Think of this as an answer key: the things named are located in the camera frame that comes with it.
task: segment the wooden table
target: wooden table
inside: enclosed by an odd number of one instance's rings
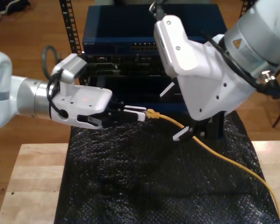
[[[253,142],[280,204],[280,141]],[[0,224],[52,224],[68,144],[22,145],[0,211]]]

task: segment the bubble wrap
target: bubble wrap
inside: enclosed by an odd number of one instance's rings
[[[182,114],[173,116],[186,121]],[[268,190],[161,119],[98,131],[73,127],[55,224],[279,224]],[[236,114],[204,142],[263,177]]]

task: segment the yellow warning sticker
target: yellow warning sticker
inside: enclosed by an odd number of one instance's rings
[[[234,40],[234,41],[233,41],[233,44],[234,44],[234,46],[238,49],[239,46],[241,45],[241,42],[242,42],[242,39],[238,39],[238,40]]]

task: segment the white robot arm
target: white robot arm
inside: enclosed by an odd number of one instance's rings
[[[0,128],[17,114],[89,129],[99,129],[118,116],[144,121],[145,113],[140,111],[146,108],[113,102],[108,89],[75,85],[85,65],[86,61],[71,54],[45,82],[12,76],[11,60],[0,52]]]
[[[189,40],[182,21],[174,15],[157,21],[154,37],[165,71],[177,77],[194,120],[204,120],[222,111],[225,115],[230,113],[256,90],[255,87],[280,98],[280,87],[270,75],[280,65],[280,0],[260,0],[225,35],[215,36],[213,43]],[[224,50],[224,55],[216,46]],[[231,58],[234,64],[230,66],[224,56]],[[243,79],[238,70],[255,85]],[[260,85],[256,79],[263,75],[264,81],[271,83]]]

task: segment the yellow cable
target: yellow cable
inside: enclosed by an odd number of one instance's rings
[[[148,109],[147,110],[147,113],[146,113],[146,116],[149,117],[149,118],[154,118],[154,119],[159,119],[159,118],[162,118],[162,119],[165,119],[165,120],[168,120],[172,123],[174,123],[175,125],[179,126],[180,128],[184,128],[185,126],[182,125],[181,123],[179,123],[178,121],[166,116],[166,115],[163,115],[163,114],[160,114],[158,112],[155,112],[153,109]],[[246,171],[247,173],[251,174],[252,176],[256,177],[258,180],[260,180],[265,186],[266,188],[270,191],[270,193],[272,194],[272,197],[274,199],[274,202],[275,202],[275,205],[276,205],[276,209],[277,209],[277,212],[278,212],[278,215],[279,215],[279,219],[280,219],[280,208],[279,208],[279,205],[278,205],[278,202],[277,202],[277,198],[273,192],[273,189],[260,177],[258,176],[256,173],[254,173],[253,171],[249,170],[247,167],[244,167],[243,165],[239,164],[238,162],[235,162],[217,152],[215,152],[214,150],[212,150],[210,147],[208,147],[207,145],[205,145],[202,141],[200,141],[196,136],[193,136],[193,139],[199,144],[201,145],[203,148],[205,148],[207,151],[209,151],[210,153],[212,153],[213,155],[219,157],[220,159],[222,160],[225,160],[241,169],[243,169],[244,171]]]

